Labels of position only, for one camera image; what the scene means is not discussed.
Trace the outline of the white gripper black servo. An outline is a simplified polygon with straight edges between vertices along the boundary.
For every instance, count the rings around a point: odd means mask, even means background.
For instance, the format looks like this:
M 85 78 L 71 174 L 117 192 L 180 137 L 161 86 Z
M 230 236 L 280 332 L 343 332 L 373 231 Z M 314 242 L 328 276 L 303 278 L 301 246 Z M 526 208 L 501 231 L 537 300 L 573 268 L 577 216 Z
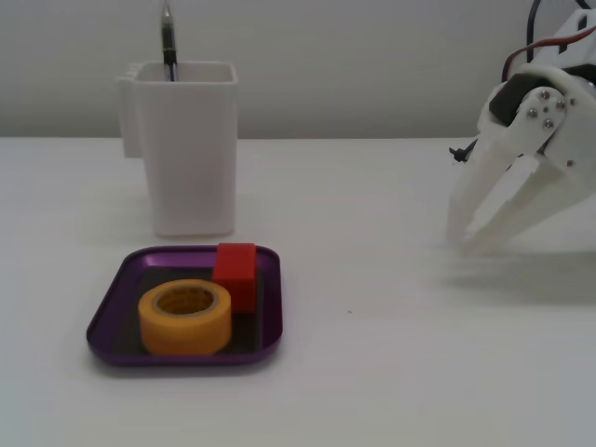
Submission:
M 525 64 L 495 89 L 478 139 L 449 200 L 446 236 L 462 239 L 482 202 L 519 155 L 541 162 L 466 244 L 486 254 L 595 189 L 593 67 Z

